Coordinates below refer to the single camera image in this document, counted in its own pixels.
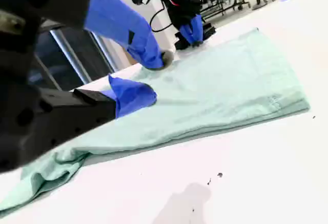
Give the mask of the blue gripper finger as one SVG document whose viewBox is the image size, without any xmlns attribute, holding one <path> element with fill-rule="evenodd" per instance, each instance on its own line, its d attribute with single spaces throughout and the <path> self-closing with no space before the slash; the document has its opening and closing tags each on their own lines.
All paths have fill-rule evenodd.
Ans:
<svg viewBox="0 0 328 224">
<path fill-rule="evenodd" d="M 154 89 L 145 83 L 108 76 L 109 89 L 43 89 L 38 112 L 38 154 L 89 136 L 117 119 L 152 106 Z"/>
<path fill-rule="evenodd" d="M 183 38 L 190 44 L 194 44 L 196 42 L 194 35 L 193 35 L 193 31 L 192 28 L 190 27 L 189 24 L 186 25 L 181 25 L 179 28 L 179 32 L 181 33 L 181 35 L 183 36 Z"/>
<path fill-rule="evenodd" d="M 121 0 L 42 0 L 44 18 L 114 40 L 150 70 L 168 67 L 174 54 L 160 49 L 149 23 Z"/>
<path fill-rule="evenodd" d="M 199 14 L 196 14 L 191 19 L 191 27 L 192 27 L 192 46 L 196 47 L 203 43 L 203 25 L 202 25 L 202 19 Z"/>
</svg>

